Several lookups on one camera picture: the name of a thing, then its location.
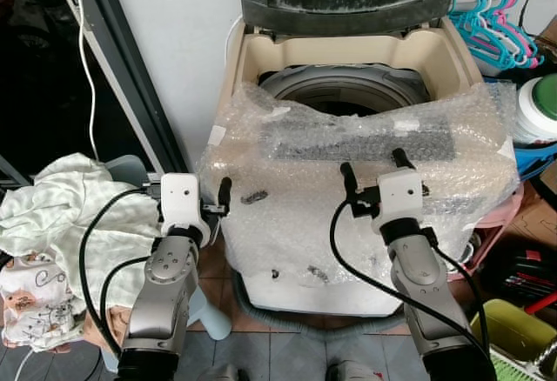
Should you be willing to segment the cyan plastic clothes hanger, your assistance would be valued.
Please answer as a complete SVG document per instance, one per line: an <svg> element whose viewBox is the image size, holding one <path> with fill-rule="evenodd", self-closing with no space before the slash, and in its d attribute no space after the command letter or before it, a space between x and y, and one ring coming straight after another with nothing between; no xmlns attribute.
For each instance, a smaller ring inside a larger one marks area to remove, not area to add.
<svg viewBox="0 0 557 381"><path fill-rule="evenodd" d="M471 9L462 10L457 9L458 0L451 0L448 16L474 58L498 71L510 70L517 66L513 48L506 44L508 37L489 26L484 14L489 4L490 0L476 0Z"/></svg>

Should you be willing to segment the pink plastic clothes hanger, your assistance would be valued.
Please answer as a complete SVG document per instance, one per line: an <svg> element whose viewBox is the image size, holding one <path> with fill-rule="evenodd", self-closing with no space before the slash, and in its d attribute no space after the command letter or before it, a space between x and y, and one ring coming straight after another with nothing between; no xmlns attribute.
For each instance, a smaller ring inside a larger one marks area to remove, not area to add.
<svg viewBox="0 0 557 381"><path fill-rule="evenodd" d="M510 22L507 11L512 9L519 0L500 0L500 3L491 3L489 19L496 24L497 30L504 32L514 46L512 56L518 67L537 68L545 62L544 55L538 50L532 36L519 26Z"/></svg>

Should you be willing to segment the black washer control panel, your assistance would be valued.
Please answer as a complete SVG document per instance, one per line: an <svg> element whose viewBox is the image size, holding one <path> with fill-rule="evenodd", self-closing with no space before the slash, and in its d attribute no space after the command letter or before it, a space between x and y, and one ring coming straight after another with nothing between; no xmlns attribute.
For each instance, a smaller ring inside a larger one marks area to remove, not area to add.
<svg viewBox="0 0 557 381"><path fill-rule="evenodd" d="M410 161L453 161L456 142L445 116L401 119L334 116L264 124L259 151L283 161L390 161L401 148Z"/></svg>

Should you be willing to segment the blue plastic basin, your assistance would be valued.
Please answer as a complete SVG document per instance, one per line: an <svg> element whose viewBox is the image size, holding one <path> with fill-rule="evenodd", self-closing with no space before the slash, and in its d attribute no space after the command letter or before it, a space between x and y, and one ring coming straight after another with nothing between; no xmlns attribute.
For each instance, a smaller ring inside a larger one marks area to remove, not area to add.
<svg viewBox="0 0 557 381"><path fill-rule="evenodd" d="M510 138L510 130L516 122L517 114L517 91L521 85L512 80L487 78L484 84L496 99L497 108ZM518 167L519 176L522 179L530 179L540 175L549 165L552 165L557 153L557 142L545 145L518 145L512 139L514 158Z"/></svg>

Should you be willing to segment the white jar with green lid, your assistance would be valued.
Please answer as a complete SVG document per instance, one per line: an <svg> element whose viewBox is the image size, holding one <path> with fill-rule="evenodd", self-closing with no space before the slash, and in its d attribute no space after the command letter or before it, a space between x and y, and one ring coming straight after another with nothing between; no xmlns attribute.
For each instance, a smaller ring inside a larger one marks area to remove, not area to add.
<svg viewBox="0 0 557 381"><path fill-rule="evenodd" d="M557 74L527 80L517 91L517 114L510 136L517 145L557 142Z"/></svg>

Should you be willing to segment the large brown cardboard box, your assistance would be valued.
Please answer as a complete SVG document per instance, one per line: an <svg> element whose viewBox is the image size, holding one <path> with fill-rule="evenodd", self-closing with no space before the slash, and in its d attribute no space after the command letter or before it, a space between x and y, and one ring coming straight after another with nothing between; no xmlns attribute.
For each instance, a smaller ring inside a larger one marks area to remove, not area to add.
<svg viewBox="0 0 557 381"><path fill-rule="evenodd" d="M557 166L549 166L540 175L524 183L519 210L506 234L532 239L549 247L557 247Z"/></svg>

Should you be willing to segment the pale green white cloth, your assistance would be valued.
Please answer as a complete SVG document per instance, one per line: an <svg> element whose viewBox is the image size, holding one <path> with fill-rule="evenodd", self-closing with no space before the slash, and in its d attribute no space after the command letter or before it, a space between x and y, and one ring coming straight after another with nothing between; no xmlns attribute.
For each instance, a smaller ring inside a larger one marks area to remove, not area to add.
<svg viewBox="0 0 557 381"><path fill-rule="evenodd" d="M31 186L8 191L0 201L0 252L12 257L44 253L81 295L78 250L86 245L86 274L99 306L104 278L115 266L150 254L159 235L155 199L115 181L104 164L80 153L45 166Z"/></svg>

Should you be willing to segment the grey left robot foot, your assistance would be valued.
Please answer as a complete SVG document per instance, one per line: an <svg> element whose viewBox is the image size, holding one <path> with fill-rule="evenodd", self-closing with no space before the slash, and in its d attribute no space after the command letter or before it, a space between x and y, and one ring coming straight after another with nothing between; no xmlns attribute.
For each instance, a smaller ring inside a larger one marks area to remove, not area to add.
<svg viewBox="0 0 557 381"><path fill-rule="evenodd" d="M195 381L242 381L240 370L233 364L221 364L203 370Z"/></svg>

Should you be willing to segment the grey robot foot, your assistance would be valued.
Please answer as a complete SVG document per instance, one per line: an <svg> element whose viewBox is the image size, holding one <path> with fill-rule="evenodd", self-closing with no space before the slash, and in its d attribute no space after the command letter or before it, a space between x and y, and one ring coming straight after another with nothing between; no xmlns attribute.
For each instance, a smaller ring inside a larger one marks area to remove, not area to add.
<svg viewBox="0 0 557 381"><path fill-rule="evenodd" d="M329 364L325 381L385 381L379 371L357 361L341 360Z"/></svg>
<svg viewBox="0 0 557 381"><path fill-rule="evenodd" d="M221 364L203 370L195 381L242 381L240 370L233 364Z"/></svg>

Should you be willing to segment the black and red toolbox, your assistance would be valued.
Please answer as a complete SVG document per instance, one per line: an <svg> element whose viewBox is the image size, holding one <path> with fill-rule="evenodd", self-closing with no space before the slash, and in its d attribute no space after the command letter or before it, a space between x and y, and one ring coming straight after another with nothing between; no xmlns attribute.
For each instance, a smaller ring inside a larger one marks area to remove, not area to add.
<svg viewBox="0 0 557 381"><path fill-rule="evenodd" d="M494 297L532 305L557 292L557 250L525 239L499 243L485 257L479 277Z"/></svg>

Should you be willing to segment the small brown cardboard box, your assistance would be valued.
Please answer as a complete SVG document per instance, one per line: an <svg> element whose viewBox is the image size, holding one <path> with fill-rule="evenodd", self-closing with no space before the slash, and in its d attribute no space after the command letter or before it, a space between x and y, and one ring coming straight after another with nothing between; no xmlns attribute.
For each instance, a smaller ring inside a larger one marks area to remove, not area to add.
<svg viewBox="0 0 557 381"><path fill-rule="evenodd" d="M534 35L534 43L545 58L545 64L557 64L557 17L550 20L540 34Z"/></svg>

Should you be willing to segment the yellow-green plastic dustpan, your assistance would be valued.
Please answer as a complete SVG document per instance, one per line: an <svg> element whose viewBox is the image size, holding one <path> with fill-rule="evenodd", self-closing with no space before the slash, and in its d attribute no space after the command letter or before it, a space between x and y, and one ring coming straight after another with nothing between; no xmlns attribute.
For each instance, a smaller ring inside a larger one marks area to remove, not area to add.
<svg viewBox="0 0 557 381"><path fill-rule="evenodd" d="M557 330L552 325L505 300L485 302L484 314L473 317L471 328L477 338L520 361L533 360L549 345L557 343ZM556 381L554 355L545 362L545 373Z"/></svg>

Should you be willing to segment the white patterned garment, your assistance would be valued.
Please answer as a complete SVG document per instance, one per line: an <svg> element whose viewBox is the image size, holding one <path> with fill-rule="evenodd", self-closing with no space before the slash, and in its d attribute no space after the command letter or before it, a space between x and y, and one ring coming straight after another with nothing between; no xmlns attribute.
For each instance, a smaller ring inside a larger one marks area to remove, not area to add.
<svg viewBox="0 0 557 381"><path fill-rule="evenodd" d="M0 343L60 351L83 338L83 303L47 254L13 257L0 266Z"/></svg>

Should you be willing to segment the green bristle broom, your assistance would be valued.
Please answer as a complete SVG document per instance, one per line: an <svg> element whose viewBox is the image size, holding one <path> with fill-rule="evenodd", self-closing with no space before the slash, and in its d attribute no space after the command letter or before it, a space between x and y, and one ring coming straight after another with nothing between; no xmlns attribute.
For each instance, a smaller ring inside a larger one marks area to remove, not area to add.
<svg viewBox="0 0 557 381"><path fill-rule="evenodd" d="M498 346L491 345L490 356L496 381L554 381L553 376L545 373L545 362L556 352L557 343L553 343L537 358L520 361Z"/></svg>

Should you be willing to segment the dark door frame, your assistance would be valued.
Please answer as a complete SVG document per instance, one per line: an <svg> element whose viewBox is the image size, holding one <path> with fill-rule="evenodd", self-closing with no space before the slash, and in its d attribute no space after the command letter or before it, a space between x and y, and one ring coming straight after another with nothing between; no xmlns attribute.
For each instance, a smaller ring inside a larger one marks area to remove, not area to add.
<svg viewBox="0 0 557 381"><path fill-rule="evenodd" d="M159 175L188 173L190 159L179 147L122 0L73 0L72 11L81 43L91 47L152 170Z"/></svg>

